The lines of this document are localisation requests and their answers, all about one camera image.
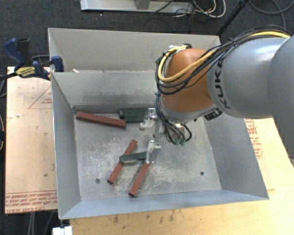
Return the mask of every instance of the yellow clamp label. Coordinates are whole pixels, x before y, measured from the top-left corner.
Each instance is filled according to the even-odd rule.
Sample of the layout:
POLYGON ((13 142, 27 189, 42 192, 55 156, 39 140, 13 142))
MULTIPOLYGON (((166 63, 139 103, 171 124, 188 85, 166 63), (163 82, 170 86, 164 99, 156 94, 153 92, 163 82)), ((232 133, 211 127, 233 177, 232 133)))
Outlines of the yellow clamp label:
POLYGON ((33 75, 35 74, 35 67, 20 67, 16 72, 15 72, 17 75, 20 75, 22 77, 26 77, 26 76, 29 76, 29 75, 33 75))

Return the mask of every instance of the blue clamp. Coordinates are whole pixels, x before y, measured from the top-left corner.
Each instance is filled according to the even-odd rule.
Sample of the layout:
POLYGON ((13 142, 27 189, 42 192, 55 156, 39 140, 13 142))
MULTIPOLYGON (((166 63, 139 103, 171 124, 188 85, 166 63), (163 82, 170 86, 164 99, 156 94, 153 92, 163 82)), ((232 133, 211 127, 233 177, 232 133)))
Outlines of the blue clamp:
MULTIPOLYGON (((3 50, 5 54, 16 62, 14 67, 14 73, 22 78, 38 77, 45 80, 50 80, 50 72, 44 69, 44 67, 37 61, 33 61, 31 66, 25 66, 25 59, 21 52, 17 48, 16 38, 12 38, 7 41, 3 50)), ((62 59, 59 56, 54 56, 48 64, 52 64, 52 71, 63 72, 64 65, 62 59)))

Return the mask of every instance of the table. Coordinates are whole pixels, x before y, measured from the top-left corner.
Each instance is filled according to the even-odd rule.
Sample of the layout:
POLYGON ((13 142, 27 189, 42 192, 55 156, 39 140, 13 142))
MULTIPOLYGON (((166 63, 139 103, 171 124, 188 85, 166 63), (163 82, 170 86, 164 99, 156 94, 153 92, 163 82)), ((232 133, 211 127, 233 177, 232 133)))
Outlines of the table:
MULTIPOLYGON (((49 81, 8 80, 6 214, 57 208, 51 100, 49 81)), ((270 200, 72 219, 73 234, 294 235, 294 168, 273 119, 252 122, 270 200)))

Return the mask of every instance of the red stick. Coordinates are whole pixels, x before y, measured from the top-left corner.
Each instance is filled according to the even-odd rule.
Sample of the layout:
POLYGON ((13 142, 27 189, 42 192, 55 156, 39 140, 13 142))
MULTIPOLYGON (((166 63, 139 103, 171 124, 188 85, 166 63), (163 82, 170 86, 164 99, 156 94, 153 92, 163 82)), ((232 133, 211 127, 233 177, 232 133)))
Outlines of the red stick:
MULTIPOLYGON (((123 155, 129 155, 129 154, 131 154, 133 152, 134 148, 136 147, 136 145, 137 145, 137 141, 136 140, 132 140, 129 143, 129 145, 128 145, 128 147, 127 147, 127 149, 126 149, 126 151, 124 152, 123 155)), ((114 183, 114 181, 116 180, 118 174, 121 172, 123 166, 124 166, 124 164, 121 164, 120 162, 118 162, 118 164, 114 168, 113 172, 111 173, 110 178, 108 179, 108 182, 109 183, 111 183, 111 184, 114 183)))
POLYGON ((143 167, 141 168, 137 178, 135 179, 135 182, 132 186, 132 189, 129 191, 129 195, 132 196, 132 197, 135 197, 139 187, 141 186, 144 178, 145 178, 145 175, 149 169, 149 166, 150 166, 150 163, 144 163, 143 164, 143 167))
POLYGON ((111 117, 103 117, 98 116, 95 114, 85 113, 85 112, 77 112, 76 113, 76 119, 92 122, 92 123, 99 123, 103 125, 118 127, 118 128, 125 128, 126 122, 121 119, 111 118, 111 117))

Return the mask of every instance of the cardboard sheet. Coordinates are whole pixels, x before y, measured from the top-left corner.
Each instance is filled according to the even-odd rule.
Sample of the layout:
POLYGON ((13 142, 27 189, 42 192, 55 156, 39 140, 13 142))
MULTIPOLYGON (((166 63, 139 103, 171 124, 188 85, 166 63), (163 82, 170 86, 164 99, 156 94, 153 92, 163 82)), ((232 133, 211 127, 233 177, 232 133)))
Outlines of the cardboard sheet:
POLYGON ((5 213, 57 209, 51 83, 8 79, 6 116, 5 213))

